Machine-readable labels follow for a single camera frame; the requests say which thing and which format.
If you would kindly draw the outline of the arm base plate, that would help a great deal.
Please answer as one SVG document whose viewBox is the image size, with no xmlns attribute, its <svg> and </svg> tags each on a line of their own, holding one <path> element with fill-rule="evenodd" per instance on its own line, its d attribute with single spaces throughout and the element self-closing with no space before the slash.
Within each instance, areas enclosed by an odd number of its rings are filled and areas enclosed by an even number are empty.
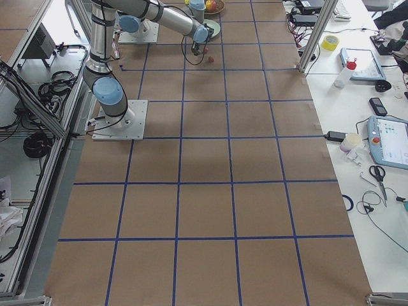
<svg viewBox="0 0 408 306">
<path fill-rule="evenodd" d="M 146 99 L 130 99 L 124 117 L 119 116 L 115 119 L 106 116 L 100 107 L 98 115 L 103 118 L 96 121 L 96 131 L 92 133 L 92 139 L 95 141 L 143 140 L 147 109 Z"/>
<path fill-rule="evenodd" d="M 144 20 L 137 32 L 122 32 L 119 36 L 120 44 L 148 44 L 156 43 L 159 32 L 159 24 Z"/>
</svg>

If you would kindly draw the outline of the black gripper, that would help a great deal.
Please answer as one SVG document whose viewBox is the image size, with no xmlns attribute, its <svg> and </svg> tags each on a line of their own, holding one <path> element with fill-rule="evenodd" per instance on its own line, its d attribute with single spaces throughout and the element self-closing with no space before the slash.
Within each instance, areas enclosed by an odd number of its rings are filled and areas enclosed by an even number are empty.
<svg viewBox="0 0 408 306">
<path fill-rule="evenodd" d="M 198 43 L 196 41 L 194 41 L 191 45 L 191 52 L 194 55 L 198 55 L 198 53 L 204 53 L 203 49 L 207 47 L 206 43 Z"/>
</svg>

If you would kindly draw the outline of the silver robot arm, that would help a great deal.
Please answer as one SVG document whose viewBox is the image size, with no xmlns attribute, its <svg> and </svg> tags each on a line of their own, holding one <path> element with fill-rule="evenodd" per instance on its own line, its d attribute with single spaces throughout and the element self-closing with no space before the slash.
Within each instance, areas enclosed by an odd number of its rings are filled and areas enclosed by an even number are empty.
<svg viewBox="0 0 408 306">
<path fill-rule="evenodd" d="M 203 22 L 206 8 L 204 0 L 190 0 L 187 7 L 199 22 Z"/>
<path fill-rule="evenodd" d="M 161 1 L 93 1 L 91 14 L 91 50 L 85 63 L 83 78 L 108 117 L 122 117 L 128 109 L 122 86 L 108 65 L 111 57 L 113 30 L 117 13 L 123 13 L 126 32 L 136 31 L 131 19 L 149 20 L 193 40 L 192 52 L 200 54 L 212 29 L 204 23 L 204 1 L 190 1 L 186 8 L 168 6 Z"/>
</svg>

